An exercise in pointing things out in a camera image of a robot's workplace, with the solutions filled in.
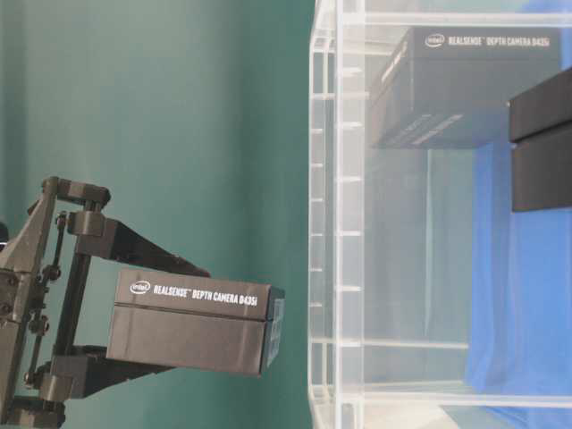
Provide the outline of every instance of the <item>green backdrop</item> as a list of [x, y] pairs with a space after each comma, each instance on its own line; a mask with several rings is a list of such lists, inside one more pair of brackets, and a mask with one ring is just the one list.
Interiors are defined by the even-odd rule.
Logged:
[[[281, 353], [264, 378], [184, 369], [151, 375], [69, 401], [65, 427], [311, 426], [306, 236], [313, 6], [313, 0], [1, 0], [0, 216], [11, 230], [22, 226], [46, 176], [93, 182], [112, 191], [107, 215], [214, 276], [287, 291]], [[71, 247], [68, 239], [64, 252]], [[117, 271], [104, 261], [92, 264], [77, 343], [106, 344]], [[64, 284], [49, 294], [52, 325]]]

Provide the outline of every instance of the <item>blue fabric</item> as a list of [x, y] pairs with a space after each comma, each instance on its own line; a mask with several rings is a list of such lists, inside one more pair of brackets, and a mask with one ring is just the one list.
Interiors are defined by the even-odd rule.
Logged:
[[[534, 1], [525, 12], [572, 11]], [[572, 31], [562, 30], [562, 67]], [[512, 214], [510, 145], [476, 150], [471, 343], [466, 380], [504, 395], [572, 395], [572, 210]], [[572, 428], [572, 411], [490, 408], [516, 428]]]

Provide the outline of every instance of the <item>metal joint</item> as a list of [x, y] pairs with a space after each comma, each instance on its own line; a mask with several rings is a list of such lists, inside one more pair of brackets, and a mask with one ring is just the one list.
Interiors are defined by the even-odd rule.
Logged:
[[68, 232], [73, 235], [101, 237], [104, 235], [105, 216], [98, 212], [70, 213]]

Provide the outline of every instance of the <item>black metal bracket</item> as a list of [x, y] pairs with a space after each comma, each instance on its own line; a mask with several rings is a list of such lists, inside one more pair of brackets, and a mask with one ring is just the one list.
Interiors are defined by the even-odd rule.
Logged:
[[[111, 198], [108, 189], [57, 177], [46, 179], [42, 189], [20, 233], [0, 248], [0, 425], [60, 427], [67, 399], [86, 398], [117, 383], [170, 369], [107, 359], [105, 347], [74, 346], [91, 257], [170, 273], [210, 275], [123, 223], [105, 218], [101, 210]], [[54, 261], [40, 274], [56, 200], [81, 205], [82, 210], [57, 216]], [[49, 292], [47, 284], [61, 274], [59, 259], [66, 226], [67, 232], [77, 237], [68, 284], [52, 358], [37, 368], [41, 341], [49, 327], [41, 312]], [[15, 397], [14, 390], [27, 327], [36, 340], [25, 384], [38, 390], [38, 396], [24, 398]]]

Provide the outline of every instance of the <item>clear acrylic box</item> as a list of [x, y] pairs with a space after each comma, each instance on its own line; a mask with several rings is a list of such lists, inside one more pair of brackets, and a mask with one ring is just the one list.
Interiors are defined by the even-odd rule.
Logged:
[[512, 213], [507, 121], [570, 26], [572, 1], [316, 1], [316, 428], [572, 427], [572, 212]]

